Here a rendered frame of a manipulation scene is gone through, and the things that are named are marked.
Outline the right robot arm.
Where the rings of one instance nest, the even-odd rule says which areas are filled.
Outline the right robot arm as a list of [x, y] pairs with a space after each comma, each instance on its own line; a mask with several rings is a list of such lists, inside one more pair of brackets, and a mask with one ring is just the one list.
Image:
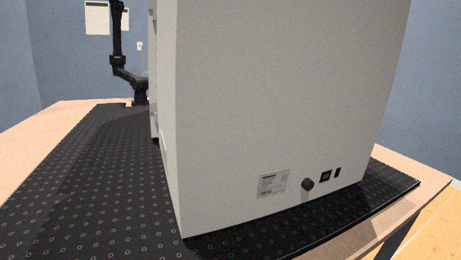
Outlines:
[[[124, 69], [126, 56], [123, 55], [121, 48], [121, 19], [123, 9], [124, 4], [122, 1], [111, 0], [110, 11], [113, 21], [113, 55], [110, 55], [110, 64], [112, 65], [113, 76], [118, 76], [127, 82], [131, 79], [130, 85], [135, 91], [134, 101], [131, 101], [131, 105], [148, 105], [149, 100], [147, 100], [146, 90], [149, 89], [149, 77], [138, 78], [140, 76], [136, 76]], [[115, 56], [121, 56], [121, 58], [114, 58]]]

